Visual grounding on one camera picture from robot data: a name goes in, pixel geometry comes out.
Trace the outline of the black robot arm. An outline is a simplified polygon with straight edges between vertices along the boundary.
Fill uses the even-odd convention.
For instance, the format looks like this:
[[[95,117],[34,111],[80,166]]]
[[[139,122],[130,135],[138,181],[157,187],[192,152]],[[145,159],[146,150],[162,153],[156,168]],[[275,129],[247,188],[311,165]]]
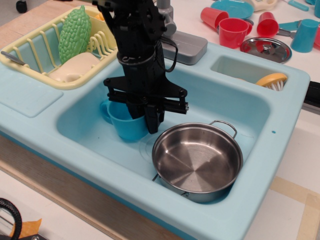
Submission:
[[[187,90],[167,79],[174,67],[165,67],[162,43],[165,16],[151,0],[94,0],[113,34],[117,59],[124,75],[107,78],[110,101],[126,104],[133,119],[144,116],[148,132],[154,134],[164,121],[165,112],[186,114]]]

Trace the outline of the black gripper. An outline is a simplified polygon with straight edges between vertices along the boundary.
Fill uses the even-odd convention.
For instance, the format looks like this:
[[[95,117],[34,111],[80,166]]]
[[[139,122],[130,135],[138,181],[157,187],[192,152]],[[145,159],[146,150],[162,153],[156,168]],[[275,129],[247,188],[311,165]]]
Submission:
[[[108,77],[103,81],[108,87],[109,99],[121,103],[131,101],[127,103],[131,118],[138,119],[145,115],[150,134],[158,132],[165,111],[187,113],[188,92],[167,79],[164,58],[151,56],[143,60],[124,56],[119,63],[124,75]]]

